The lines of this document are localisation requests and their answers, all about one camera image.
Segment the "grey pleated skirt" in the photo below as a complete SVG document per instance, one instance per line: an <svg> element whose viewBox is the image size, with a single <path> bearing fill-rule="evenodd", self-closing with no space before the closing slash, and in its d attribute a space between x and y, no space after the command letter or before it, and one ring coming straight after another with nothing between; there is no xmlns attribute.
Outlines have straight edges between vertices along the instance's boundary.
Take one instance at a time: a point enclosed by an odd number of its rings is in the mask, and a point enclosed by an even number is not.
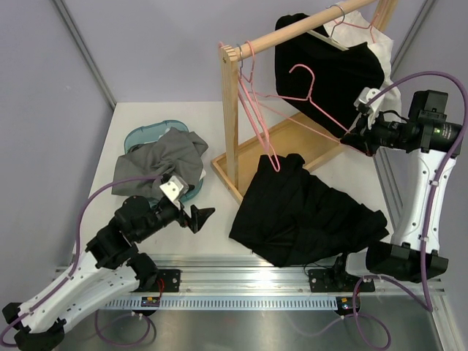
<svg viewBox="0 0 468 351"><path fill-rule="evenodd" d="M195 132L172 127L158 141L117 159L113 180L127 182L113 186L112 194L161 200L163 176L180 176L188 185L196 186L203 172L201 156L207 150L207 142Z"/></svg>

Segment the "pink hanger with black garment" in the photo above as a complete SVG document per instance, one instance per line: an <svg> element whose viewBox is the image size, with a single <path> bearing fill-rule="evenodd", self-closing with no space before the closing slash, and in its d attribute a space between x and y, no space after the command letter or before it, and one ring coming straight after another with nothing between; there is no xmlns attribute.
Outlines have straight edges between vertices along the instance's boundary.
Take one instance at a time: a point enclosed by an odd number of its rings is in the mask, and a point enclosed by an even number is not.
<svg viewBox="0 0 468 351"><path fill-rule="evenodd" d="M313 92L314 82L315 82L314 72L308 66L306 66L305 64L296 64L288 72L291 74L294 70L296 70L298 68L305 69L312 77L312 80L311 80L311 83L310 83L310 86L309 86L309 90L308 90L307 95L305 97L289 97L289 96L278 95L278 94L264 94L264 93L256 92L253 85L251 85L251 91L249 93L252 94L254 97L260 96L260 97L265 97L265 98L283 99L283 100L287 100L287 101L308 102L312 107L314 107L316 110L321 112L321 114L323 114L325 117L327 117L329 120L331 120L334 124L336 124L339 128L341 128L344 131L345 135L348 134L349 130L347 128L345 128L332 115L327 113L318 104L316 104L313 101L312 92ZM298 122L298 121L296 121L296 120L294 120L292 118L288 118L288 119L290 121L292 121L293 123L298 124L298 125L306 128L306 129L312 131L313 133L316 133L316 134L318 134L318 135L320 135L320 136L322 136L322 137L324 137L326 139L329 139L329 140L337 143L340 146L344 146L344 144L341 142L340 138L335 138L335 137L328 136L328 135L324 134L323 132L319 132L318 130L316 130L314 128L311 128L311 127L309 127L309 126L307 126L305 124L302 124L302 123L300 123L300 122Z"/></svg>

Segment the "white skirt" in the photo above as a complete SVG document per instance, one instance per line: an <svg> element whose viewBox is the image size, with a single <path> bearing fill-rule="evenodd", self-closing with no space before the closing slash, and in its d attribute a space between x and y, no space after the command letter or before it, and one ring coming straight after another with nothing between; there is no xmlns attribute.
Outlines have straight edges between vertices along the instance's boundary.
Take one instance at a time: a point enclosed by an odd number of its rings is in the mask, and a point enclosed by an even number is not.
<svg viewBox="0 0 468 351"><path fill-rule="evenodd" d="M202 169L202 172L200 174L200 178L198 180L198 183L201 183L203 181L203 179L205 178L207 172L205 171L205 168Z"/></svg>

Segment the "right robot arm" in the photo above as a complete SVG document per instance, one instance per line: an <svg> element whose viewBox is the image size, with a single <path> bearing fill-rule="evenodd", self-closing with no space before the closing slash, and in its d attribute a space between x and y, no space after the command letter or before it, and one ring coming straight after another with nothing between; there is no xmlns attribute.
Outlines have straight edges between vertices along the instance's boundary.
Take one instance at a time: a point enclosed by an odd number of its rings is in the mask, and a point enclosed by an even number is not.
<svg viewBox="0 0 468 351"><path fill-rule="evenodd" d="M439 218L445 189L460 147L454 143L462 126L446 120L448 94L414 93L403 121L386 121L382 98L367 106L378 93L365 88L355 100L358 118L342 143L372 156L378 148L403 150L409 157L409 184L403 214L388 243L369 245L366 268L374 274L419 283L446 272L448 259L439 254Z"/></svg>

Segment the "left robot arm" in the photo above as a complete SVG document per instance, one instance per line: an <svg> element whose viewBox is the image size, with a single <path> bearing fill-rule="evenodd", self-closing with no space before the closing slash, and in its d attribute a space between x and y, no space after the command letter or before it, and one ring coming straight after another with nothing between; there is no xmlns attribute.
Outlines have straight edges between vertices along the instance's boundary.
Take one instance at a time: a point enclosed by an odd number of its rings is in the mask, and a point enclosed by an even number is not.
<svg viewBox="0 0 468 351"><path fill-rule="evenodd" d="M176 222L197 233L214 208L191 207L163 199L150 205L141 196L127 198L113 218L86 245L76 264L66 269L41 293L24 303L2 309L16 334L19 350L53 350L82 320L115 298L152 290L159 270L137 245Z"/></svg>

